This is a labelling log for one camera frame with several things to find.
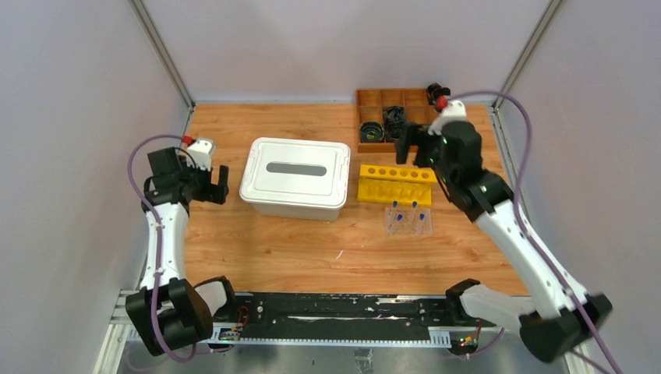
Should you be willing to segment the beige plastic bin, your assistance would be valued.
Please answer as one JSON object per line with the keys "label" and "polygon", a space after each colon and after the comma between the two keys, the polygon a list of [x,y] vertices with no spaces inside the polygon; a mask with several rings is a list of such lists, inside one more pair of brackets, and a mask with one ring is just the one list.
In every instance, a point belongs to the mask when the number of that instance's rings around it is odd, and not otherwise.
{"label": "beige plastic bin", "polygon": [[324,205],[296,205],[290,202],[276,201],[275,203],[262,202],[254,199],[242,199],[250,204],[253,209],[262,215],[271,217],[297,218],[313,221],[333,222],[339,218],[341,209],[345,206],[347,199],[340,200],[337,204]]}

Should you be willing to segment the white plastic lid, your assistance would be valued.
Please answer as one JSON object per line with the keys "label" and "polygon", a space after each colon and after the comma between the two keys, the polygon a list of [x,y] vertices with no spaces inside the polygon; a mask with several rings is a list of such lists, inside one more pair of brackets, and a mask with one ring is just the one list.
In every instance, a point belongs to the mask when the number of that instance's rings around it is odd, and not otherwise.
{"label": "white plastic lid", "polygon": [[341,209],[351,149],[345,143],[260,137],[253,141],[239,195],[252,204]]}

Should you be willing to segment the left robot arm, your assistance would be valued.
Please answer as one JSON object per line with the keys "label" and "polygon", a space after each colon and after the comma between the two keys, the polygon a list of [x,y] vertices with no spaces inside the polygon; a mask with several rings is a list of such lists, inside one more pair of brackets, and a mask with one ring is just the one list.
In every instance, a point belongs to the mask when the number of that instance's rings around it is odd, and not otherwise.
{"label": "left robot arm", "polygon": [[213,318],[233,320],[239,301],[230,281],[214,277],[192,285],[185,272],[185,236],[193,201],[222,205],[228,195],[227,166],[212,181],[214,145],[169,147],[147,155],[152,175],[137,191],[149,228],[147,266],[125,310],[153,356],[209,339]]}

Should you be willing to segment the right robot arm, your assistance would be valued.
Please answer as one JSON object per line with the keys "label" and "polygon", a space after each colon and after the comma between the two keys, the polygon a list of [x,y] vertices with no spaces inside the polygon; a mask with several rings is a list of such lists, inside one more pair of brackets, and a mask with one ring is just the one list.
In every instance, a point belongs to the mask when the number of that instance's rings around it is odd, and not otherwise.
{"label": "right robot arm", "polygon": [[445,314],[455,325],[482,319],[514,331],[528,351],[551,363],[573,351],[613,311],[604,294],[590,294],[557,261],[514,204],[502,177],[482,165],[482,137],[467,121],[452,121],[440,134],[414,122],[396,139],[396,161],[404,164],[417,146],[413,164],[430,168],[447,200],[485,232],[526,286],[530,300],[494,291],[467,279],[447,289]]}

